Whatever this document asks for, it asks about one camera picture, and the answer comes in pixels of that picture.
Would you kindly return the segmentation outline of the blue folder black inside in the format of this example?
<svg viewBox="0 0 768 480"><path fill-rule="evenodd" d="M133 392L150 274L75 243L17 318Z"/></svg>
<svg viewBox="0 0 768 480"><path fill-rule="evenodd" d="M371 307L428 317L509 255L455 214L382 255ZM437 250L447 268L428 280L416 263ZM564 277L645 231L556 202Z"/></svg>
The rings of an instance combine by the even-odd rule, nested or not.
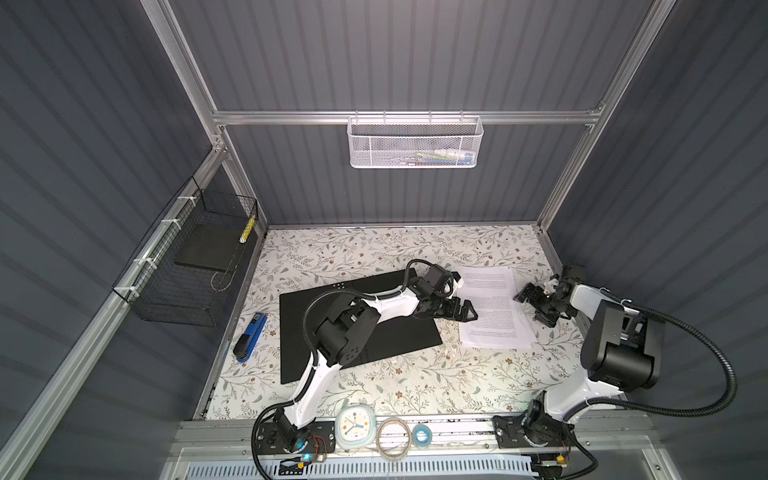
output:
<svg viewBox="0 0 768 480"><path fill-rule="evenodd" d="M328 363L329 355L341 353L345 348L356 355L343 366L349 369L442 345L432 318L398 316L374 325L373 315L361 308L353 307L350 313L343 311L353 299L351 290L369 294L393 290L402 284L403 276L403 270L396 270L282 293L279 296L280 383L299 381L311 360L310 347L303 336L304 327L309 328L312 343L322 354L321 366Z"/></svg>

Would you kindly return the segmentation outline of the white printed paper stack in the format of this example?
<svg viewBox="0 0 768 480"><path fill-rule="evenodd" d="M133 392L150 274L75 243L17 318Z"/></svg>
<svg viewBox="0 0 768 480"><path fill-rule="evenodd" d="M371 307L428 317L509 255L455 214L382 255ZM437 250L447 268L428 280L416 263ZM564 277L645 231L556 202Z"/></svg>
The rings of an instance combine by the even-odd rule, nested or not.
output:
<svg viewBox="0 0 768 480"><path fill-rule="evenodd" d="M531 350L536 337L509 267L461 267L463 286L458 293L473 304L477 319L462 323L459 336L464 347L494 350Z"/></svg>

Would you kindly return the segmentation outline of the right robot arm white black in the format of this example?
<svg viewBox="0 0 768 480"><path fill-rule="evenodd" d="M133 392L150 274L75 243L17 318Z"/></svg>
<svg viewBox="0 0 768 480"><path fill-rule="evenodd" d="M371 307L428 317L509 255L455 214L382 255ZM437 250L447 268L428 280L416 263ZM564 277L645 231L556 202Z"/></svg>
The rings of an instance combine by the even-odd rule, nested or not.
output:
<svg viewBox="0 0 768 480"><path fill-rule="evenodd" d="M586 411L611 405L667 417L713 415L729 406L737 394L737 376L724 352L695 327L658 310L615 296L606 288L590 286L577 269L540 283L529 282L513 297L529 304L535 320L549 328L561 319L584 315L589 328L580 353L581 366L562 382L540 391L519 416L492 418L497 444L502 449L533 447L552 450L577 448L589 461L570 473L577 479L594 472L598 459L578 441L575 425ZM703 344L717 359L725 377L723 394L697 408L667 408L631 402L622 394L653 387L661 374L665 328L672 325Z"/></svg>

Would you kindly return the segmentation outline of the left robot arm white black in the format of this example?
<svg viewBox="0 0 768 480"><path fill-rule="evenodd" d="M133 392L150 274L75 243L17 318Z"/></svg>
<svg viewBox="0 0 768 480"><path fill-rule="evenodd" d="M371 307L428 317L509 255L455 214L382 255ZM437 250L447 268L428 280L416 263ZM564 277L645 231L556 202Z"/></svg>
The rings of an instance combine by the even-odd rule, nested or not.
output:
<svg viewBox="0 0 768 480"><path fill-rule="evenodd" d="M259 429L266 420L272 421L289 452L300 451L310 438L310 426L329 384L360 355L377 325L399 317L460 323L479 318L472 302L456 295L462 286L458 272L416 258L406 264L403 280L394 289L365 293L343 288L315 297L302 317L301 333L310 357L299 384L289 399L267 406L253 424L251 454L261 478L271 477L257 451Z"/></svg>

